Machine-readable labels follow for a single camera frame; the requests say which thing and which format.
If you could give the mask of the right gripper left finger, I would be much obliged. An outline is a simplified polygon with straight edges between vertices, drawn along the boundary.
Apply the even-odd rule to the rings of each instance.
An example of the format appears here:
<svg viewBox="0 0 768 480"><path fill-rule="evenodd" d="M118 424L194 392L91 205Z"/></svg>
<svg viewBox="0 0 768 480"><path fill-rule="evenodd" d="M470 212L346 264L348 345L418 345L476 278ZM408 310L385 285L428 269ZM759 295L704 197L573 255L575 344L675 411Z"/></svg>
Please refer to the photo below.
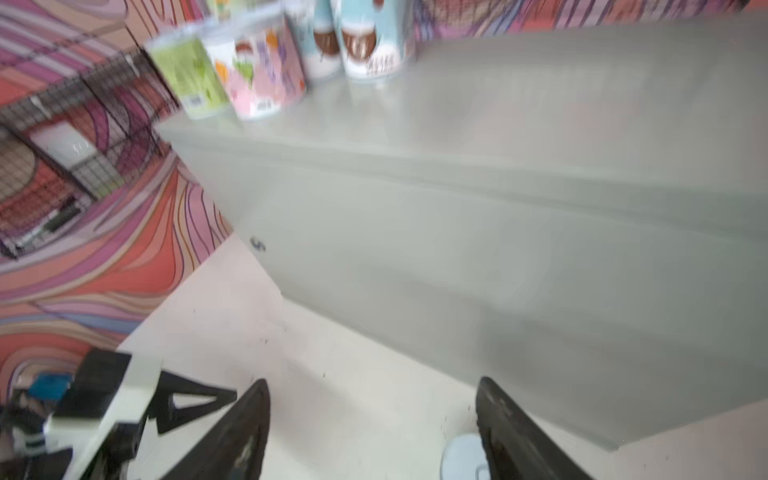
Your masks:
<svg viewBox="0 0 768 480"><path fill-rule="evenodd" d="M268 443L270 417L268 383L259 379L162 479L258 480Z"/></svg>

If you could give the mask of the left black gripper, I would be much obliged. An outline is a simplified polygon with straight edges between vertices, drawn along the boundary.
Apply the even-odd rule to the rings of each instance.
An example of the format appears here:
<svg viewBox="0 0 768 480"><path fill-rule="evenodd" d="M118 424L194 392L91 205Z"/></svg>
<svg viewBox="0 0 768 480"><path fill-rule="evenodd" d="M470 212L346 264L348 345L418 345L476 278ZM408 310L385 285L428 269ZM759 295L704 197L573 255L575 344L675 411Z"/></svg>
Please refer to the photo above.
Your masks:
<svg viewBox="0 0 768 480"><path fill-rule="evenodd" d="M162 370L149 404L149 418L159 435L182 427L233 403L237 391L203 384ZM136 459L146 421L119 423L101 446L88 457L73 446L52 449L43 432L30 434L6 423L1 434L10 434L13 453L1 460L2 479L127 479Z"/></svg>

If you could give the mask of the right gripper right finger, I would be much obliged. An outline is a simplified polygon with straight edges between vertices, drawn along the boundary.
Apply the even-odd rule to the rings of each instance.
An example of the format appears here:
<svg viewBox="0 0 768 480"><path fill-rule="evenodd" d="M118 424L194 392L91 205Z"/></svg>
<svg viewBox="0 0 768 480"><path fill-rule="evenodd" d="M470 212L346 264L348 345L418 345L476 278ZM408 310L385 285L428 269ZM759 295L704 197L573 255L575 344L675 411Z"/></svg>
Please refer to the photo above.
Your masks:
<svg viewBox="0 0 768 480"><path fill-rule="evenodd" d="M591 480L490 377L480 379L475 410L492 480Z"/></svg>

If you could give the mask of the green label can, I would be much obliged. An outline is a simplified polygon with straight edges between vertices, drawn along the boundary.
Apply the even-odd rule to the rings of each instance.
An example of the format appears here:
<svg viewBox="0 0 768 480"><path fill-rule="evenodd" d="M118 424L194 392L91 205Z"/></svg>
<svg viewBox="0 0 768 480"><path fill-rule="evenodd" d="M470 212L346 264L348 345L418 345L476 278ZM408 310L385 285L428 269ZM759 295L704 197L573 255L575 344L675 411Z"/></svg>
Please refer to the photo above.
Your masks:
<svg viewBox="0 0 768 480"><path fill-rule="evenodd" d="M192 120L229 108L227 94L200 40L210 23L189 23L145 43L144 49Z"/></svg>

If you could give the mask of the pink label can plain lid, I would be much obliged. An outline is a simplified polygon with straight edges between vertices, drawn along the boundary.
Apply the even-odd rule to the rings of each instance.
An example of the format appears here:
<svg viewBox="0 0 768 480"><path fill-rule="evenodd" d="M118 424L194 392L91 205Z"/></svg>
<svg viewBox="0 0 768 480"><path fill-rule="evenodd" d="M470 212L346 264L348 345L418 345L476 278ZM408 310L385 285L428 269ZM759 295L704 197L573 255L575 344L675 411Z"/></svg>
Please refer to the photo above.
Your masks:
<svg viewBox="0 0 768 480"><path fill-rule="evenodd" d="M199 39L239 119L272 115L305 96L301 56L281 4L219 22Z"/></svg>

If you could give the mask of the teal label can back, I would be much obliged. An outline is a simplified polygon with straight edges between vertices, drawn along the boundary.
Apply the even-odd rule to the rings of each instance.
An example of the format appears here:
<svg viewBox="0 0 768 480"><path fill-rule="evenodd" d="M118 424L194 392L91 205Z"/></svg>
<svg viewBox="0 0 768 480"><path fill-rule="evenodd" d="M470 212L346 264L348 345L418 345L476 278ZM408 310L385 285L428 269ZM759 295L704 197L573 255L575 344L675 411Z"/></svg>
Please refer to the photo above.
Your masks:
<svg viewBox="0 0 768 480"><path fill-rule="evenodd" d="M348 79L384 80L414 59L412 1L334 0L330 6Z"/></svg>

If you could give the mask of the yellow orange label can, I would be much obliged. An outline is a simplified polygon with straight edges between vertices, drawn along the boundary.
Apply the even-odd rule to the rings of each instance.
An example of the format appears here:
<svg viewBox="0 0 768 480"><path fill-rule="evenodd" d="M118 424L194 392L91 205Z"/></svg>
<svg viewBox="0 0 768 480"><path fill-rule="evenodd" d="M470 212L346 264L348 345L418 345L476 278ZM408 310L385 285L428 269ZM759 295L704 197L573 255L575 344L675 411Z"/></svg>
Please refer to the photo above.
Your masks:
<svg viewBox="0 0 768 480"><path fill-rule="evenodd" d="M209 15L217 20L251 12L262 4L261 0L206 0Z"/></svg>

